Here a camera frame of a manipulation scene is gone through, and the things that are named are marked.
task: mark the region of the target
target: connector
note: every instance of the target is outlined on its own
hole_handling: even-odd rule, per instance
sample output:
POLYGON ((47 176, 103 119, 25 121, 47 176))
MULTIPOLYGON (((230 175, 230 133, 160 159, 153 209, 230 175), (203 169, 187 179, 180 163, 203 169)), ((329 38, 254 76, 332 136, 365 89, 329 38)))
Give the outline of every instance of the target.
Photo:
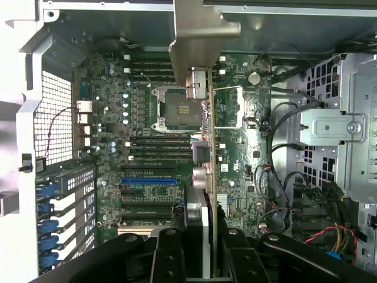
POLYGON ((59 226, 59 221, 57 220, 40 221, 38 222, 38 232, 42 234, 52 233, 57 229, 58 226, 59 226))
POLYGON ((173 186, 178 184, 177 178, 123 178, 121 181, 124 185, 167 185, 173 186))
POLYGON ((58 236, 46 236, 39 240, 38 249, 40 251, 46 251, 47 249, 53 249, 59 241, 58 236))
POLYGON ((56 264, 59 254, 57 252, 51 252, 49 254, 41 255, 39 257, 39 265, 41 268, 46 268, 56 264))

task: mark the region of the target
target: pcie slot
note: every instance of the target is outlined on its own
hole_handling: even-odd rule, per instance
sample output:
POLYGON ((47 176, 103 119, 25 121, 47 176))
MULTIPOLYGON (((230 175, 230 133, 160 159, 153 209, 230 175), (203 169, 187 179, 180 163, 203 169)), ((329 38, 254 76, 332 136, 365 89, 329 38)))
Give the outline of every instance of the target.
POLYGON ((90 238, 90 236, 94 233, 95 229, 92 228, 85 237, 82 238, 79 243, 76 244, 76 247, 65 257, 64 261, 70 261, 72 257, 76 254, 76 252, 80 249, 80 247, 90 238))
POLYGON ((122 178, 121 183, 124 185, 176 185, 178 184, 177 178, 137 178, 129 177, 122 178))
POLYGON ((82 217, 85 213, 87 213, 90 209, 92 209, 95 205, 95 202, 89 205, 87 208, 85 208, 82 212, 80 212, 79 215, 77 215, 75 218, 73 218, 71 221, 69 221, 67 224, 65 224, 63 227, 58 227, 56 230, 57 234, 62 234, 63 232, 67 231, 69 227, 71 227, 74 223, 76 223, 77 219, 82 217))
POLYGON ((175 202, 125 202, 122 208, 170 208, 175 202))
POLYGON ((86 226, 88 226, 88 224, 95 218, 95 215, 92 215, 91 217, 89 217, 89 219, 81 225, 80 228, 78 228, 64 243, 59 243, 58 245, 56 245, 55 249, 57 249, 58 251, 61 251, 62 249, 65 249, 69 244, 70 242, 72 242, 78 234, 81 233, 82 230, 85 229, 86 226))
POLYGON ((166 148, 152 148, 148 149, 145 147, 132 147, 131 152, 169 152, 172 153, 172 150, 176 150, 177 152, 173 152, 174 154, 179 154, 179 153, 190 153, 191 155, 193 154, 193 151, 190 147, 178 147, 175 149, 166 149, 166 148))
POLYGON ((170 213, 155 213, 155 214, 142 214, 142 213, 130 213, 123 214, 123 220, 170 220, 170 213))
POLYGON ((122 171, 165 171, 174 170, 177 171, 177 165, 122 165, 122 171))
POLYGON ((65 215, 67 212, 69 212, 71 209, 75 208, 75 206, 77 206, 81 201, 83 201, 84 199, 92 196, 94 194, 94 192, 90 193, 90 194, 87 194, 87 195, 84 195, 82 197, 80 197, 79 199, 75 200, 74 203, 68 205, 65 209, 63 210, 55 210, 53 212, 50 212, 50 213, 47 213, 47 214, 43 214, 41 216, 38 217, 38 221, 41 221, 43 219, 46 219, 46 218, 49 218, 49 217, 52 217, 52 216, 56 216, 56 217, 62 217, 63 215, 65 215))

